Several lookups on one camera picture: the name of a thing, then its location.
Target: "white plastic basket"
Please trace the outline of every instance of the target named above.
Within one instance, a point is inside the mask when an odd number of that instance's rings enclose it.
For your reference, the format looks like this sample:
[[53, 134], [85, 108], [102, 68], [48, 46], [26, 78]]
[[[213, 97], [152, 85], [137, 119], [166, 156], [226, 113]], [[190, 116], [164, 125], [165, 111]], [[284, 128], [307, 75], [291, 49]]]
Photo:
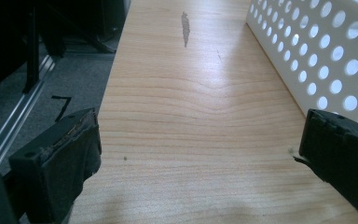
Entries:
[[253, 0], [246, 21], [304, 113], [358, 121], [358, 0]]

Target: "dark stain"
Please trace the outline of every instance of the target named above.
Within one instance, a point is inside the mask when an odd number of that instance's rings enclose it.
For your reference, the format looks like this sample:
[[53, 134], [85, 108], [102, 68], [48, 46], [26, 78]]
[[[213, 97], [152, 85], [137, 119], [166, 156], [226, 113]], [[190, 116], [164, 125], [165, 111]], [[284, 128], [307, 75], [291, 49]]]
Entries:
[[291, 147], [287, 150], [289, 152], [290, 155], [294, 155], [295, 154], [295, 150]]
[[183, 39], [185, 40], [185, 48], [187, 48], [188, 37], [190, 36], [190, 22], [187, 18], [187, 14], [182, 14], [182, 27], [183, 27]]

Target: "basket hole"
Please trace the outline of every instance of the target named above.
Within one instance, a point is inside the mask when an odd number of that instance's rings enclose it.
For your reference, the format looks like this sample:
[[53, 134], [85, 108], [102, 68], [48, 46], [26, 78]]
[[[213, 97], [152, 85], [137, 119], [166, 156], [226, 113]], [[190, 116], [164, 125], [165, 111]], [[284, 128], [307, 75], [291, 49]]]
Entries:
[[358, 61], [356, 59], [350, 60], [345, 66], [345, 73], [348, 76], [353, 76], [358, 72]]
[[321, 69], [319, 69], [319, 74], [318, 77], [320, 79], [326, 79], [328, 77], [330, 70], [327, 66], [323, 66], [321, 67]]
[[279, 21], [278, 21], [278, 29], [282, 29], [283, 28], [283, 26], [284, 26], [284, 19], [280, 19]]
[[279, 43], [278, 45], [278, 52], [281, 52], [283, 50], [283, 42]]
[[272, 33], [272, 28], [271, 28], [271, 27], [269, 27], [269, 28], [267, 29], [267, 36], [270, 36], [270, 35], [271, 35], [271, 33]]
[[314, 38], [319, 32], [318, 24], [313, 24], [310, 28], [310, 38]]
[[286, 30], [284, 31], [284, 36], [289, 36], [290, 33], [292, 32], [292, 27], [291, 26], [287, 26]]
[[310, 20], [310, 18], [309, 18], [308, 16], [304, 16], [304, 17], [301, 19], [300, 28], [301, 28], [301, 29], [304, 29], [305, 27], [307, 27], [309, 20]]
[[308, 95], [313, 95], [316, 92], [316, 84], [315, 83], [310, 83], [307, 89]]
[[330, 85], [330, 92], [333, 94], [340, 93], [342, 90], [342, 82], [340, 80], [334, 80]]
[[328, 105], [327, 98], [325, 98], [324, 96], [319, 98], [319, 100], [318, 100], [318, 108], [319, 109], [326, 109], [327, 105]]
[[298, 68], [298, 61], [297, 60], [294, 60], [292, 62], [292, 66], [290, 67], [292, 69], [292, 71], [296, 71], [297, 68]]
[[300, 74], [298, 75], [298, 81], [305, 82], [305, 80], [307, 80], [307, 72], [301, 71]]
[[269, 6], [267, 10], [267, 15], [270, 16], [271, 13], [272, 13], [272, 6]]
[[344, 56], [344, 48], [341, 46], [335, 47], [331, 53], [331, 60], [338, 61]]
[[354, 39], [358, 36], [358, 21], [352, 23], [347, 31], [347, 38]]
[[266, 7], [267, 7], [267, 0], [265, 0], [263, 3], [263, 10], [266, 10]]
[[316, 8], [319, 4], [319, 0], [311, 0], [310, 1], [310, 8]]
[[344, 23], [344, 21], [345, 21], [345, 17], [346, 17], [345, 12], [339, 11], [333, 19], [333, 26], [336, 28], [341, 26], [342, 23]]
[[272, 21], [275, 22], [278, 19], [278, 12], [274, 12], [274, 15], [272, 15]]
[[277, 42], [277, 40], [278, 40], [278, 36], [277, 36], [277, 35], [274, 35], [274, 36], [272, 37], [272, 44], [275, 44], [275, 43]]
[[299, 39], [299, 36], [298, 35], [294, 35], [293, 38], [292, 38], [292, 45], [295, 46], [298, 44], [298, 39]]
[[286, 7], [284, 8], [284, 12], [288, 13], [292, 9], [292, 1], [288, 1], [286, 3]]
[[310, 55], [310, 59], [308, 60], [308, 64], [313, 67], [318, 62], [318, 56], [316, 54]]
[[348, 111], [352, 111], [356, 109], [356, 107], [357, 107], [357, 98], [352, 95], [347, 96], [344, 100], [344, 109]]
[[296, 7], [296, 9], [293, 11], [292, 20], [297, 20], [298, 16], [300, 15], [300, 9]]
[[289, 59], [290, 59], [290, 50], [287, 50], [287, 51], [284, 53], [283, 58], [284, 58], [285, 61], [289, 61]]
[[324, 3], [324, 6], [322, 7], [322, 10], [321, 10], [321, 17], [326, 17], [328, 16], [328, 14], [330, 14], [330, 11], [331, 11], [331, 2], [326, 2]]
[[302, 44], [301, 48], [299, 50], [299, 53], [301, 56], [305, 55], [308, 51], [308, 45], [307, 44]]
[[325, 49], [329, 44], [330, 44], [330, 35], [324, 35], [321, 38], [321, 42], [319, 42], [319, 47], [321, 47], [321, 49]]

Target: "wood grain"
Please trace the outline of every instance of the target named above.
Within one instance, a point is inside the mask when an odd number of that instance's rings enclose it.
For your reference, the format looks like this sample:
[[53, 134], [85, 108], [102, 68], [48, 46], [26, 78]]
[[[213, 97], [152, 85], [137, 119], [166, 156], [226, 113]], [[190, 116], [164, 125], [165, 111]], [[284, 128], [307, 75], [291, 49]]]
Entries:
[[103, 165], [72, 223], [358, 223], [292, 159], [305, 119], [248, 6], [132, 1], [99, 115]]

